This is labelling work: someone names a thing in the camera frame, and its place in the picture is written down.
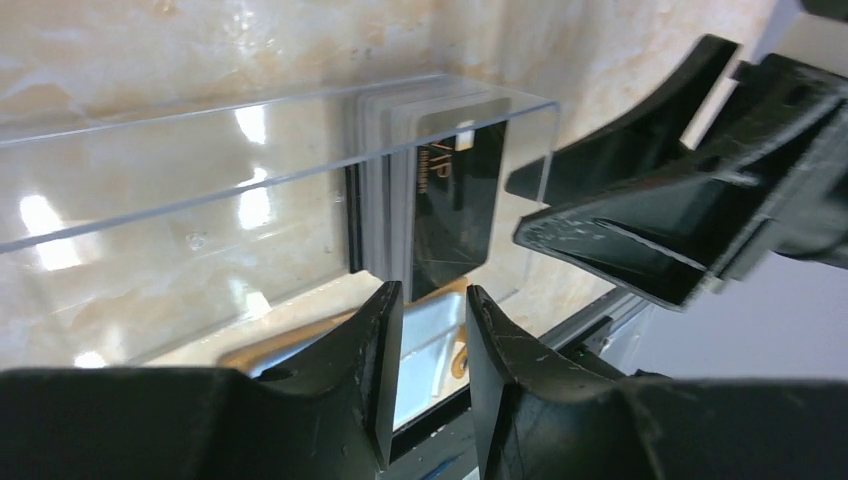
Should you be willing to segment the clear plastic card box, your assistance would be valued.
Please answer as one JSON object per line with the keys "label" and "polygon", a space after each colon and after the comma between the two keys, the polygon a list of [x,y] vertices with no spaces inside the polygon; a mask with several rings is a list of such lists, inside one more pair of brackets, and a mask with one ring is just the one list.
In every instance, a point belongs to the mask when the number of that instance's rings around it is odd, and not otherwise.
{"label": "clear plastic card box", "polygon": [[344,170],[382,153],[347,144],[347,106],[405,87],[511,99],[489,256],[456,280],[511,295],[529,268],[511,231],[543,190],[528,200],[505,186],[549,161],[556,101],[426,75],[149,119],[8,124],[2,366],[203,364],[368,296],[385,281],[348,268]]}

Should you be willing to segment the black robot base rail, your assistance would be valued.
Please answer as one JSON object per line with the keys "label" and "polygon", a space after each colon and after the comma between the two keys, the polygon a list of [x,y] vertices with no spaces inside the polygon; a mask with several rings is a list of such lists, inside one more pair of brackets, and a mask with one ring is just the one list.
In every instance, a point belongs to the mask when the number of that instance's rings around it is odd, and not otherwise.
{"label": "black robot base rail", "polygon": [[645,302],[615,289],[540,337],[470,290],[470,383],[404,425],[390,479],[651,479],[604,360]]}

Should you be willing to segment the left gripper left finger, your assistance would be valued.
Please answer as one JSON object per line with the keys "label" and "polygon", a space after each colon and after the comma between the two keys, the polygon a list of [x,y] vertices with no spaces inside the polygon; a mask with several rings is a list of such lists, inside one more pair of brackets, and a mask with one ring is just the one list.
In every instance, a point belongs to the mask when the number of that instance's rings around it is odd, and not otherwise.
{"label": "left gripper left finger", "polygon": [[390,462],[402,285],[250,377],[228,368],[1,375],[5,479],[374,479]]}

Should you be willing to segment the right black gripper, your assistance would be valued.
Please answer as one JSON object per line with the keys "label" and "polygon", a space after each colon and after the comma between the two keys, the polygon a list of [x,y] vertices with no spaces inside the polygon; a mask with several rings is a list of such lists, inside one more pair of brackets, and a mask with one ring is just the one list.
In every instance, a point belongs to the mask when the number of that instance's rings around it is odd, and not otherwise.
{"label": "right black gripper", "polygon": [[777,2],[704,147],[576,201],[684,155],[681,136],[738,48],[701,37],[631,110],[510,173],[508,193],[558,205],[522,218],[515,242],[673,310],[769,252],[845,268],[844,1]]}

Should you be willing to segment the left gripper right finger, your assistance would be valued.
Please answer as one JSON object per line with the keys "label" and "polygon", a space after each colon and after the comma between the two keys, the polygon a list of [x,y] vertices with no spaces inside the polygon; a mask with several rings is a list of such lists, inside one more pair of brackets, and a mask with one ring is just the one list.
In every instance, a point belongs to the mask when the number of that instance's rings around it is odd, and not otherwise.
{"label": "left gripper right finger", "polygon": [[467,290],[484,479],[843,479],[840,381],[626,376],[572,360]]}

